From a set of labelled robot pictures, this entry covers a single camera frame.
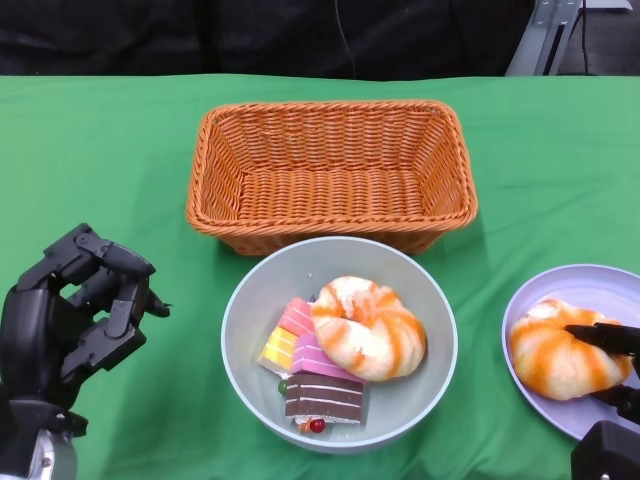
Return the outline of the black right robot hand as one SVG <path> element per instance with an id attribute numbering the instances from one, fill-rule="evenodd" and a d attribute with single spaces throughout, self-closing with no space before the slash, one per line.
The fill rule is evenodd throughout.
<path id="1" fill-rule="evenodd" d="M 603 350 L 607 354 L 624 355 L 631 359 L 636 375 L 639 375 L 639 329 L 608 323 L 593 326 L 567 325 L 565 330 L 576 339 Z M 617 385 L 592 393 L 598 401 L 616 409 L 619 417 L 639 424 L 639 389 Z"/>

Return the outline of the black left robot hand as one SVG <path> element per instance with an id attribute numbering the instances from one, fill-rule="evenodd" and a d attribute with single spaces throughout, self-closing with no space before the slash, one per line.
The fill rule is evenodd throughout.
<path id="1" fill-rule="evenodd" d="M 10 398 L 69 409 L 88 378 L 140 348 L 143 316 L 170 314 L 150 287 L 155 271 L 87 224 L 47 247 L 3 306 L 1 379 Z"/>

